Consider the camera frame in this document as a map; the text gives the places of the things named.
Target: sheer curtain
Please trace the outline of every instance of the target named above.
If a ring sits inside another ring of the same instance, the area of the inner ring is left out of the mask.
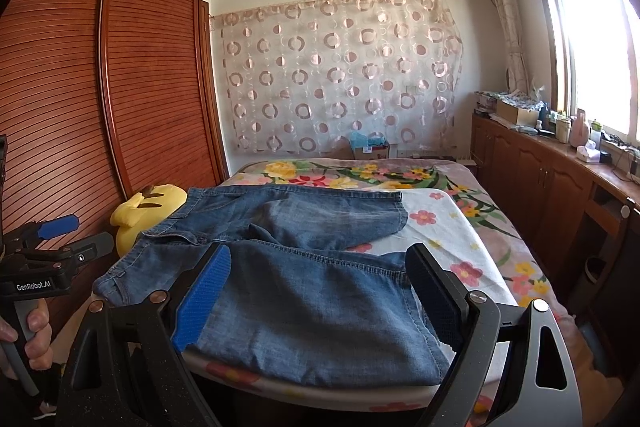
[[[507,44],[509,91],[519,89],[528,93],[530,84],[522,51],[522,26],[520,25],[518,2],[517,0],[495,0],[495,3]]]
[[[308,0],[216,17],[236,146],[319,156],[352,131],[451,152],[462,40],[444,0]]]

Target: wooden wardrobe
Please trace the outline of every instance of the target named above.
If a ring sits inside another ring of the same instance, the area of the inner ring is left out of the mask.
[[[11,0],[0,17],[2,222],[75,213],[55,248],[109,230],[146,185],[207,187],[228,174],[207,5],[201,0]],[[58,330],[115,256],[87,265],[50,303]]]

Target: jeans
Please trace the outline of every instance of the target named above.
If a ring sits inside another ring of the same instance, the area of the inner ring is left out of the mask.
[[[448,362],[420,318],[404,252],[344,251],[395,233],[406,220],[399,192],[192,188],[94,291],[116,306],[140,302],[168,289],[209,245],[225,243],[231,274],[194,349],[302,385],[434,385]]]

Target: hand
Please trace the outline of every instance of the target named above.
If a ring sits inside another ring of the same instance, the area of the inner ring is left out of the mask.
[[[49,309],[45,299],[38,299],[38,307],[27,317],[29,329],[35,336],[24,345],[24,352],[29,358],[32,369],[43,370],[51,367],[53,350],[51,349],[51,326],[49,324]],[[15,342],[18,333],[0,317],[0,341]]]

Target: louvered wardrobe door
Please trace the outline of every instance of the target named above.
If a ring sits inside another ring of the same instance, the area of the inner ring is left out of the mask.
[[[108,0],[106,61],[116,141],[133,192],[216,185],[201,91],[199,0]]]
[[[75,213],[104,230],[120,203],[97,89],[99,0],[11,0],[0,18],[0,134],[9,152],[4,231]]]

